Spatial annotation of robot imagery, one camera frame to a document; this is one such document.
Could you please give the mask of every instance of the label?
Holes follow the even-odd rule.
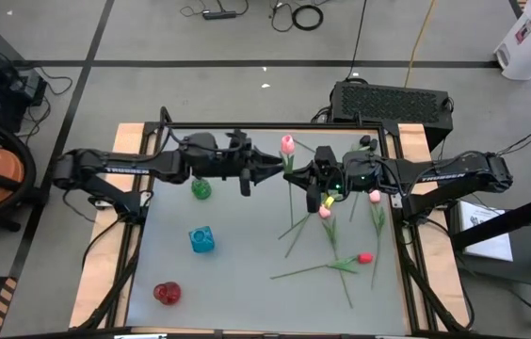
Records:
[[[447,174],[447,175],[428,177],[428,178],[423,178],[423,183],[432,182],[432,181],[440,181],[440,180],[458,179],[465,175],[466,173],[460,173],[460,174]]]
[[[514,35],[517,39],[517,44],[521,44],[525,38],[531,33],[531,20],[527,19],[525,24]]]
[[[120,169],[120,168],[105,168],[107,173],[119,173],[119,174],[148,174],[147,169]]]

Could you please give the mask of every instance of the green flower stem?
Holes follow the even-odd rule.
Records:
[[[353,213],[356,211],[356,205],[358,204],[358,197],[360,197],[360,192],[356,193],[356,198],[353,200],[353,206],[351,206],[351,214],[349,215],[349,222],[353,220]]]
[[[353,308],[353,303],[351,302],[351,297],[349,296],[349,291],[347,290],[347,284],[345,283],[345,277],[343,276],[342,271],[339,271],[339,277],[341,277],[341,283],[343,283],[343,290],[345,291],[349,308]]]
[[[379,257],[379,250],[380,250],[380,235],[377,238],[377,254],[375,256],[375,266],[372,268],[372,281],[370,282],[370,289],[374,289],[375,287],[375,276],[377,275],[377,267],[378,267],[378,259]]]
[[[349,272],[349,273],[354,273],[354,274],[358,274],[358,271],[356,270],[353,270],[347,266],[333,266],[333,265],[327,265],[328,268],[333,268],[333,269],[338,269],[339,271],[344,271],[344,272]]]
[[[313,270],[313,269],[322,268],[322,267],[327,267],[327,266],[326,265],[319,265],[319,266],[313,266],[313,267],[309,267],[309,268],[303,268],[303,269],[300,269],[298,271],[281,274],[281,275],[275,276],[275,277],[270,277],[269,279],[273,280],[273,279],[278,279],[278,278],[282,278],[282,277],[288,277],[290,275],[294,275],[294,274],[297,274],[297,273],[303,273],[303,272],[307,272],[307,271],[310,271],[310,270]]]
[[[297,240],[299,239],[299,236],[301,235],[301,231],[303,231],[303,228],[305,227],[305,224],[307,223],[307,219],[310,215],[308,214],[304,219],[303,222],[301,222],[301,226],[299,226],[299,230],[297,231],[297,234],[295,235],[295,239],[293,239],[293,243],[291,244],[291,247],[288,248],[288,251],[284,255],[284,258],[288,258],[288,255],[291,254],[291,250],[293,250],[293,247],[297,243]]]
[[[372,281],[370,282],[370,289],[375,287],[375,277],[377,276],[378,259],[380,259],[380,237],[382,235],[382,229],[385,226],[385,212],[382,207],[377,204],[370,205],[372,212],[372,220],[375,223],[375,229],[377,230],[377,253],[375,254],[375,266],[372,269]]]
[[[296,224],[294,224],[293,226],[291,226],[290,229],[286,230],[286,232],[284,232],[281,236],[278,237],[278,240],[284,238],[285,235],[289,234],[291,231],[293,231],[298,225],[301,224],[301,222],[303,222],[303,220],[305,220],[307,217],[309,217],[310,215],[307,214],[305,215],[305,217],[303,217],[303,219],[299,220]]]
[[[291,228],[293,228],[293,225],[295,224],[295,219],[293,218],[293,195],[291,194],[291,183],[288,183],[288,200],[289,205],[291,207]]]
[[[332,251],[334,253],[334,260],[338,261],[339,260],[339,254],[337,253],[336,244],[333,244],[332,242],[330,242],[330,244],[332,245]],[[349,295],[349,290],[347,289],[347,284],[345,282],[345,276],[343,275],[343,271],[341,271],[341,270],[339,270],[339,277],[341,277],[341,283],[343,284],[343,290],[345,291],[345,296],[347,297],[347,302],[349,303],[349,308],[352,309],[353,308],[353,302],[351,302],[351,296]]]
[[[303,147],[304,149],[310,151],[311,153],[315,153],[315,150],[314,150],[313,148],[311,148],[311,147],[309,147],[308,145],[306,145],[306,144],[300,142],[300,141],[297,140],[296,138],[294,139],[294,141],[296,142],[297,145]]]

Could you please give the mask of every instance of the metal stand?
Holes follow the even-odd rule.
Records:
[[[452,235],[452,245],[454,250],[463,250],[467,246],[491,239],[500,234],[510,233],[521,229],[523,226],[531,225],[531,202],[517,209],[508,211],[501,216],[485,221],[473,228]],[[530,283],[530,277],[526,277],[526,272],[519,271],[517,259],[515,262],[497,262],[477,258],[477,263],[471,268],[485,274],[490,274],[500,278],[511,279],[519,283]]]

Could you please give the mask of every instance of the red glass vase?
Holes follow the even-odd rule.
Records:
[[[164,305],[173,305],[182,296],[182,288],[176,282],[160,283],[154,287],[153,296]]]

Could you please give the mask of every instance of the pink tulip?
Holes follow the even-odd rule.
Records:
[[[293,140],[293,137],[282,137],[281,151],[286,155],[290,155],[295,151],[295,141]]]
[[[330,218],[330,215],[332,212],[326,208],[324,205],[320,205],[320,210],[318,211],[318,214],[321,218]]]
[[[370,192],[370,194],[368,194],[368,196],[370,197],[370,202],[371,203],[379,203],[380,202],[380,191],[375,189],[373,190],[372,192]]]

